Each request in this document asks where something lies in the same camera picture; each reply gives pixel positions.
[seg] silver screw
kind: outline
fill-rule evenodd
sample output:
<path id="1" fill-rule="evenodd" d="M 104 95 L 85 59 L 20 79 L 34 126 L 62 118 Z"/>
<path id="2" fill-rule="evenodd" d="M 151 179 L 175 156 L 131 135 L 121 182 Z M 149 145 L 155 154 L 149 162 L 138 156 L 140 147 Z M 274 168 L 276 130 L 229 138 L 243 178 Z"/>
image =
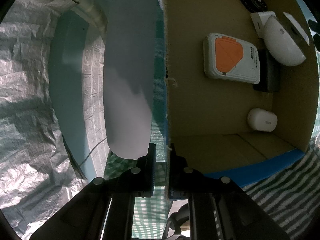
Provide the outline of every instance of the silver screw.
<path id="1" fill-rule="evenodd" d="M 104 178 L 94 178 L 93 179 L 93 184 L 94 185 L 100 185 L 104 182 Z"/>
<path id="2" fill-rule="evenodd" d="M 133 173 L 133 174 L 138 174 L 140 171 L 141 171 L 141 170 L 140 170 L 140 168 L 138 168 L 138 167 L 135 167 L 135 168 L 132 168 L 132 169 L 131 169 L 131 173 Z"/>
<path id="3" fill-rule="evenodd" d="M 230 179 L 229 177 L 222 177 L 222 178 L 221 178 L 221 181 L 222 181 L 223 183 L 225 183 L 225 184 L 228 184 L 228 183 L 230 183 L 231 179 Z"/>
<path id="4" fill-rule="evenodd" d="M 185 173 L 192 173 L 192 172 L 193 172 L 193 168 L 185 167 L 185 168 L 183 169 L 183 171 L 184 171 Z"/>

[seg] silver foil sheet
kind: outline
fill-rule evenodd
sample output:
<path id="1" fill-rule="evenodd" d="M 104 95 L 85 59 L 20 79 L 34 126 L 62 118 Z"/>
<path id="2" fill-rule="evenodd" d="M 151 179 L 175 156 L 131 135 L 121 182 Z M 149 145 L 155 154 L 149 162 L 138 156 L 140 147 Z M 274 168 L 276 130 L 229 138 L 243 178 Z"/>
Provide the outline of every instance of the silver foil sheet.
<path id="1" fill-rule="evenodd" d="M 16 0 L 0 25 L 0 208 L 22 239 L 84 186 L 49 97 L 50 43 L 71 0 Z"/>

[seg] gray wire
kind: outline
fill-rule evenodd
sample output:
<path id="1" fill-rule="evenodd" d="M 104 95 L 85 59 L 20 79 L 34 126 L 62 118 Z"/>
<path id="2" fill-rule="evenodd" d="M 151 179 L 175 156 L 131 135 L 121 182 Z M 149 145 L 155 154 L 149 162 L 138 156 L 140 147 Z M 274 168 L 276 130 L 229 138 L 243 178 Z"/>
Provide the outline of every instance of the gray wire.
<path id="1" fill-rule="evenodd" d="M 100 143 L 102 143 L 105 139 L 106 139 L 106 137 L 105 137 L 103 140 L 101 140 L 99 143 L 97 143 L 97 145 L 96 145 L 95 147 L 93 147 L 93 149 L 89 152 L 88 156 L 83 160 L 83 162 L 81 162 L 81 163 L 79 164 L 79 167 L 81 167 L 81 166 L 86 162 L 86 160 L 90 157 L 90 155 L 92 154 L 92 152 L 94 151 L 94 149 L 95 149 Z"/>

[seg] orange lid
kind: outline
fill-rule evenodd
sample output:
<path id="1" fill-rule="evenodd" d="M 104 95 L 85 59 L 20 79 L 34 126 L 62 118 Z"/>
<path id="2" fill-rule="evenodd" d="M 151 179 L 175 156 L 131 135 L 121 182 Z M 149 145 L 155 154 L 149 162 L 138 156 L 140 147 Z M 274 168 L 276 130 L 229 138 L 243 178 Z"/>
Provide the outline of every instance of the orange lid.
<path id="1" fill-rule="evenodd" d="M 242 45 L 235 39 L 216 38 L 216 68 L 223 73 L 229 72 L 243 58 Z"/>

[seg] black and white striped cloth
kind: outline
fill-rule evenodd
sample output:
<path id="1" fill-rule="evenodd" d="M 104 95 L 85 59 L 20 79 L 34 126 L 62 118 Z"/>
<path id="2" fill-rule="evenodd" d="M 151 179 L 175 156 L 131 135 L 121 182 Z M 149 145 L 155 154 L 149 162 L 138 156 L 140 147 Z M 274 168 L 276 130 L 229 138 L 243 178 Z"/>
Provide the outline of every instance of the black and white striped cloth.
<path id="1" fill-rule="evenodd" d="M 320 148 L 311 140 L 306 155 L 273 176 L 243 190 L 296 239 L 320 205 Z"/>

